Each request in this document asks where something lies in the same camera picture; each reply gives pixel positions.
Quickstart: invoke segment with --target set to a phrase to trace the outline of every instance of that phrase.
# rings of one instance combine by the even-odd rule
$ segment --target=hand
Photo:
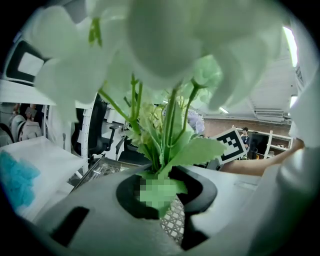
[[[297,150],[303,149],[304,147],[305,147],[305,143],[303,142],[303,140],[299,138],[293,139],[291,150],[297,151]]]

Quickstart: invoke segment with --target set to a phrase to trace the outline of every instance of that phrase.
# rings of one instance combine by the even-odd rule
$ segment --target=white table
[[[33,180],[33,202],[28,207],[18,207],[16,211],[31,222],[60,187],[84,164],[82,158],[54,145],[44,136],[1,147],[1,151],[10,153],[17,161],[29,161],[40,171],[40,175]]]

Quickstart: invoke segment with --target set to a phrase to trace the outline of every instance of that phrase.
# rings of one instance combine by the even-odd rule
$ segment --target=white artificial flower
[[[262,0],[86,0],[89,13],[126,6],[125,44],[134,74],[173,88],[193,62],[212,54],[223,80],[210,108],[236,104],[255,86],[281,45],[280,7]]]
[[[122,100],[132,72],[144,87],[173,88],[185,83],[202,56],[213,56],[223,75],[221,81],[211,77],[210,66],[194,74],[208,88],[202,99],[213,95],[211,109],[235,104],[280,47],[281,15],[262,0],[86,0],[85,6],[89,17],[78,28],[62,7],[49,7],[37,15],[29,37],[54,60],[45,63],[35,86],[62,110],[74,100],[91,102],[103,84]],[[92,19],[99,20],[100,45],[88,42]]]
[[[75,101],[92,102],[106,77],[106,59],[97,44],[89,45],[89,29],[90,22],[78,29],[64,8],[53,6],[36,17],[28,37],[43,56],[51,58],[34,86],[71,122],[77,121]]]

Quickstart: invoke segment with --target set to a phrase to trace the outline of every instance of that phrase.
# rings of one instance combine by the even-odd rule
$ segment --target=ceiling
[[[295,68],[292,66],[288,42],[283,33],[281,52],[277,60],[269,65],[260,82],[249,96],[232,107],[224,107],[228,114],[212,112],[207,106],[197,111],[204,118],[258,120],[255,110],[280,110],[288,115],[292,95],[297,95]]]

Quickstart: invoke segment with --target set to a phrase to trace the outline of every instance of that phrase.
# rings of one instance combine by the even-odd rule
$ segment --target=flower pot
[[[139,168],[136,173],[147,170],[149,165]],[[198,175],[185,167],[173,167],[170,178],[183,181],[188,194],[178,194],[178,198],[184,206],[184,233],[181,247],[190,249],[207,237],[193,226],[191,216],[204,212],[217,196],[217,188],[209,179]],[[134,174],[123,180],[116,189],[116,198],[119,204],[133,217],[138,219],[158,220],[159,212],[155,208],[146,206],[137,199],[140,191],[141,176]]]

